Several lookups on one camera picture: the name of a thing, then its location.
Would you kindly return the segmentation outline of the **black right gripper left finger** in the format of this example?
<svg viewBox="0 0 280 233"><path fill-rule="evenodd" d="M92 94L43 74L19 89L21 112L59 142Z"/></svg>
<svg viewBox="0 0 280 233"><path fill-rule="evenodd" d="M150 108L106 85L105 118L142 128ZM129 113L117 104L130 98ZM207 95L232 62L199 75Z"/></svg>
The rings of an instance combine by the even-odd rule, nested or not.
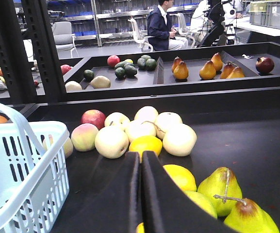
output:
<svg viewBox="0 0 280 233"><path fill-rule="evenodd" d="M67 161L69 195L53 233L133 233L139 213L139 156L96 153Z"/></svg>

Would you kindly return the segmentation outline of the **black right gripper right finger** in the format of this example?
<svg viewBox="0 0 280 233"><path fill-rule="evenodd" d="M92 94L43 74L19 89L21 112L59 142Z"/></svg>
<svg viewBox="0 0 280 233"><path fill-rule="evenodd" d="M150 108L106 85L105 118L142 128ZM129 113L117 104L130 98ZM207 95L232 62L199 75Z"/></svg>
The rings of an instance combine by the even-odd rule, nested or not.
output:
<svg viewBox="0 0 280 233"><path fill-rule="evenodd" d="M234 232L192 202L172 181L154 152L143 153L141 175L145 232Z"/></svg>

